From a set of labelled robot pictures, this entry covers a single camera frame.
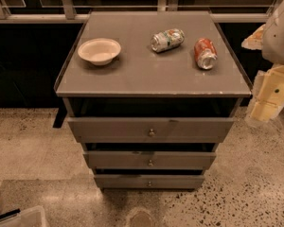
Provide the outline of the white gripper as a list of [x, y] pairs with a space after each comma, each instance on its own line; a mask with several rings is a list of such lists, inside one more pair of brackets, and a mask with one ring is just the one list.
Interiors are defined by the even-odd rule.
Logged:
[[[243, 40], [241, 46], [250, 50], [262, 49], [265, 25]], [[267, 72], [258, 71], [254, 80], [245, 121], [249, 126], [259, 127], [275, 119], [284, 108], [284, 65], [274, 64]]]

